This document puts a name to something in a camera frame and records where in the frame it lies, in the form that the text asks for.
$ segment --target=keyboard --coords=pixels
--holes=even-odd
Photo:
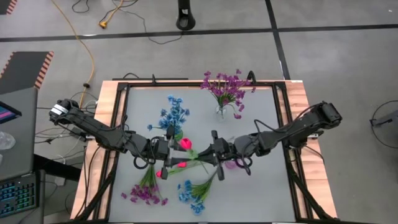
[[[37,207],[38,178],[39,175],[29,174],[0,182],[0,218]]]

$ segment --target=red tulip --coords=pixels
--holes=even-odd
[[[189,138],[181,139],[180,145],[185,150],[191,150],[192,149],[192,142],[191,142],[191,140],[189,140]]]
[[[180,162],[177,167],[179,168],[185,168],[187,166],[187,162]]]

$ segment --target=black metal frame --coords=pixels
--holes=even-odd
[[[251,77],[251,79],[253,80],[253,84],[255,86],[268,86],[272,88],[272,92],[274,95],[274,103],[275,103],[275,108],[276,108],[276,112],[277,112],[277,120],[278,120],[278,124],[279,126],[283,126],[283,119],[282,119],[282,112],[281,112],[281,108],[280,108],[280,103],[279,103],[279,94],[278,94],[278,88],[281,90],[282,92],[282,96],[284,99],[284,105],[286,108],[286,112],[287,112],[287,117],[288,117],[288,122],[292,121],[292,114],[291,114],[291,110],[290,110],[290,105],[289,105],[289,99],[287,96],[287,90],[286,90],[286,85],[285,82],[257,82],[254,74],[252,74],[252,72],[249,73],[249,78]],[[124,116],[126,114],[126,110],[127,110],[127,103],[128,103],[128,95],[129,95],[129,91],[130,88],[134,88],[134,87],[158,87],[158,86],[169,86],[169,87],[179,87],[179,86],[195,86],[198,87],[200,86],[201,82],[190,82],[190,83],[185,83],[185,82],[172,82],[172,83],[159,83],[156,82],[155,78],[153,77],[152,82],[150,83],[127,83],[127,82],[121,82],[118,84],[118,89],[116,92],[116,99],[115,99],[115,104],[114,104],[114,111],[112,114],[112,118],[111,118],[111,126],[114,127],[114,125],[116,124],[116,117],[118,115],[118,109],[119,109],[119,105],[120,105],[120,101],[121,101],[121,93],[122,91],[126,91],[126,95],[124,97],[124,105],[123,105],[123,113],[122,116]],[[290,160],[290,155],[289,155],[289,148],[286,147],[285,144],[282,144],[283,150],[284,150],[284,156],[285,156],[285,163],[286,166],[288,165],[288,163],[291,162]],[[104,157],[104,163],[103,163],[103,168],[102,168],[102,172],[101,172],[101,178],[99,181],[99,186],[101,186],[106,178],[106,171],[108,170],[108,165],[109,165],[109,156],[110,156],[110,152],[107,151]],[[118,165],[118,159],[119,159],[119,153],[116,152],[115,153],[115,157],[114,157],[114,166],[117,167]],[[298,174],[300,177],[300,180],[305,184],[305,177],[304,177],[304,173],[303,173],[303,167],[302,167],[302,163],[301,163],[301,158],[300,156],[297,156],[296,159],[296,165],[298,167]],[[112,198],[112,187],[113,187],[113,183],[115,180],[115,175],[113,176],[112,182],[110,184],[110,191],[109,191],[109,195],[108,195],[108,201],[111,200]],[[295,188],[295,183],[294,181],[289,177],[289,187],[290,187],[290,192],[292,194],[292,205],[294,208],[294,213],[295,213],[295,218],[296,220],[301,220],[301,214],[300,214],[300,207],[299,207],[299,201],[297,198],[297,191]],[[307,209],[307,217],[312,218],[312,209],[309,205],[309,203],[307,202],[307,200],[305,200],[305,206]],[[95,210],[94,210],[94,217],[93,219],[98,219],[98,215],[99,215],[99,210],[100,210],[100,203],[97,204]],[[107,208],[106,208],[106,214],[105,214],[105,220],[109,219],[109,211],[110,211],[110,203],[107,204]]]

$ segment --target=yellow cable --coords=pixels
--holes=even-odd
[[[70,23],[69,19],[68,19],[67,16],[62,12],[62,10],[61,10],[60,7],[57,5],[57,3],[55,3],[54,0],[51,0],[51,1],[52,1],[52,4],[54,4],[54,6],[57,7],[57,9],[61,12],[61,14],[62,14],[63,17],[65,18],[65,20],[69,23],[69,26],[70,26],[70,28],[72,28],[72,31],[73,31],[73,33],[74,33],[74,35],[75,35],[75,37],[76,37],[76,40],[79,40],[79,42],[85,47],[85,49],[87,50],[88,54],[90,55],[90,58],[91,58],[91,65],[92,65],[92,68],[91,68],[91,75],[90,75],[89,79],[88,79],[87,82],[86,82],[86,83],[89,83],[89,82],[91,81],[91,79],[93,78],[93,76],[94,76],[94,67],[95,67],[95,65],[94,65],[94,58],[93,58],[93,55],[91,54],[91,52],[90,52],[90,50],[88,49],[88,47],[86,46],[86,44],[85,44],[83,41],[80,40],[79,36],[77,36],[76,31],[75,31],[75,29],[73,28],[72,24]],[[83,89],[83,93],[81,94],[81,98],[80,98],[80,102],[79,102],[79,108],[81,108],[81,104],[83,103],[83,97],[84,97],[84,95],[85,95],[85,93],[86,93],[86,90],[87,90],[87,87],[85,87],[85,88]]]
[[[108,22],[112,19],[113,14],[119,10],[119,8],[123,5],[123,1],[124,0],[120,0],[120,4],[116,7],[116,9],[114,9],[114,11],[112,11],[111,15],[109,16],[109,18],[107,20],[105,20],[104,22],[100,22],[99,26],[102,27],[102,29],[106,28],[106,25],[108,24]]]

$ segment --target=monitor screen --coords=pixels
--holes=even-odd
[[[22,116],[21,112],[0,101],[0,124]]]

